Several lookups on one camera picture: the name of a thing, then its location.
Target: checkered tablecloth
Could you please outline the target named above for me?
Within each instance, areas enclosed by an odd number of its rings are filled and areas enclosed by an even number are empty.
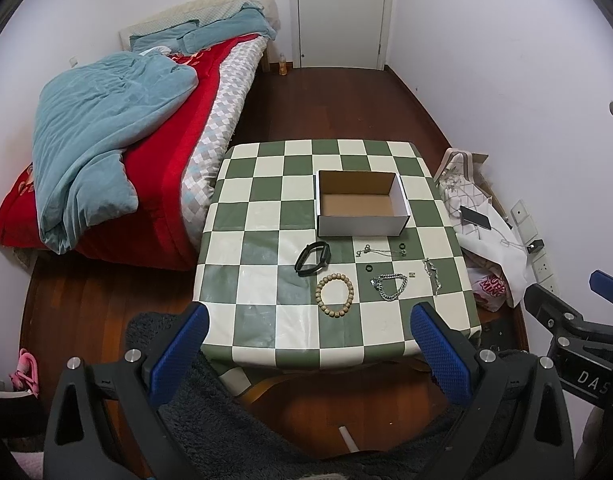
[[[293,269],[296,259],[318,239],[313,177],[318,170],[399,173],[413,216],[397,237],[327,238],[331,264],[318,276],[300,278]],[[406,256],[355,254],[367,244],[398,251],[401,243]],[[307,263],[314,263],[315,254],[310,258]],[[441,282],[435,297],[424,258]],[[355,303],[339,319],[315,303],[317,282],[331,272],[346,274],[355,287]],[[397,301],[387,302],[369,280],[391,272],[415,272],[415,278]],[[395,288],[394,280],[384,282],[387,294]],[[336,309],[346,295],[339,281],[322,292]],[[210,313],[203,352],[236,396],[289,370],[352,367],[418,353],[409,318],[420,301],[467,336],[480,330],[445,205],[407,142],[287,140],[231,148],[206,218],[194,299]]]

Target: padded headboard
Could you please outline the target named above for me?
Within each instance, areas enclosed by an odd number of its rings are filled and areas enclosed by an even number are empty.
[[[122,48],[124,50],[130,49],[129,38],[133,35],[144,35],[157,32],[168,27],[174,27],[192,19],[193,12],[206,7],[220,6],[237,0],[194,0],[185,4],[180,4],[175,7],[158,12],[153,16],[149,16],[142,20],[142,22],[135,23],[126,28],[120,30],[120,40],[122,40]],[[278,14],[278,6],[275,0],[257,0],[264,6],[262,11],[264,17],[270,23],[270,26],[275,30],[280,28],[280,17]]]

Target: box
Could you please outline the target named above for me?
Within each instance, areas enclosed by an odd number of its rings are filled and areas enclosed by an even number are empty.
[[[317,234],[398,236],[411,217],[400,175],[375,171],[318,171]]]

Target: door frame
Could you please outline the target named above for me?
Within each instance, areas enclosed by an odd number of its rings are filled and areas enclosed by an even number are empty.
[[[293,42],[293,67],[302,66],[302,54],[300,51],[300,16],[299,0],[289,0],[291,7],[291,40]],[[393,12],[393,0],[384,0],[382,12],[382,31],[380,33],[380,52],[377,56],[377,69],[384,70],[386,51],[388,48],[388,36],[391,29],[391,13]]]

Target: smartphone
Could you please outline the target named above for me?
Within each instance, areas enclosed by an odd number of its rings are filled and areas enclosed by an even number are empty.
[[[491,230],[491,222],[489,221],[489,217],[474,211],[473,209],[468,209],[467,207],[461,206],[460,213],[462,214],[462,222],[467,222],[469,224],[475,224],[480,227],[484,227],[484,229]]]

